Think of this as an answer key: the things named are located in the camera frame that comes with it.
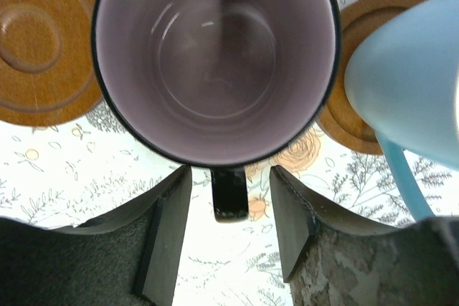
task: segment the black plastic part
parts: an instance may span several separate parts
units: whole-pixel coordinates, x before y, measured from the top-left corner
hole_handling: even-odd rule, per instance
[[[294,306],[459,305],[459,218],[404,229],[345,209],[280,166],[270,188]]]
[[[191,168],[79,227],[0,218],[1,306],[171,306]]]
[[[214,216],[218,222],[242,221],[249,216],[244,168],[211,170]]]

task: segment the mug handle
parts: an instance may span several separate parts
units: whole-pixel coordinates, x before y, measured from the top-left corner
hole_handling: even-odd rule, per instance
[[[244,168],[212,168],[210,173],[215,220],[246,220],[249,216],[249,199]]]
[[[386,157],[395,184],[408,210],[416,221],[435,216],[417,185],[403,149],[383,134],[376,132],[376,138]]]

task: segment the floral tablecloth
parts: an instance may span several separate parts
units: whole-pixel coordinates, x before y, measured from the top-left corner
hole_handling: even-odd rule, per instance
[[[340,7],[355,1],[339,0]],[[0,216],[34,226],[82,223],[178,167],[127,134],[105,103],[59,126],[0,123],[0,136]],[[459,214],[459,173],[411,153],[407,158],[433,211]],[[193,170],[175,305],[292,305],[270,206],[268,174],[275,164],[358,214],[393,226],[413,222],[383,157],[352,152],[314,125],[287,150],[247,167],[249,221],[215,222],[209,171]]]

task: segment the blue handle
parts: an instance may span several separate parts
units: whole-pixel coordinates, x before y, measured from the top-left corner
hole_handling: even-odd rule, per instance
[[[389,164],[400,195],[413,218],[416,221],[421,221],[427,217],[435,216],[417,185],[403,154],[403,149],[381,133],[376,133],[376,137],[386,157],[387,164]]]

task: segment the wooden saucer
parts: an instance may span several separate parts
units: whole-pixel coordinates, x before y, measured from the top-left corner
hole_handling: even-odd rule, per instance
[[[366,154],[382,154],[371,129],[354,111],[344,91],[344,73],[354,50],[381,25],[424,0],[360,0],[341,11],[343,48],[336,84],[318,124],[338,143]]]
[[[90,53],[94,0],[0,0],[0,120],[50,126],[102,99]]]

